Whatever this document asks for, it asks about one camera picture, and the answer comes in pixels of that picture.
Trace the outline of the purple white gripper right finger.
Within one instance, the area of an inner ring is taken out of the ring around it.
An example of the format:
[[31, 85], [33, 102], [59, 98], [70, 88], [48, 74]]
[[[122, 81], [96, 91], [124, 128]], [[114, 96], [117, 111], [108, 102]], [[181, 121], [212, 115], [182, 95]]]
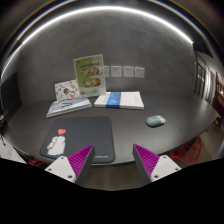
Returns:
[[133, 156], [144, 185], [181, 170], [169, 156], [159, 156], [137, 144], [133, 145]]

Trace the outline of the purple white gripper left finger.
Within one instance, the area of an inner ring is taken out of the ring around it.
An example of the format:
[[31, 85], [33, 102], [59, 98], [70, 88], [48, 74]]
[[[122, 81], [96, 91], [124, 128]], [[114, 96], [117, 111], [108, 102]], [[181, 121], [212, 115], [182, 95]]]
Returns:
[[66, 157], [60, 156], [51, 163], [46, 171], [69, 182], [83, 186], [95, 156], [95, 147], [87, 146]]

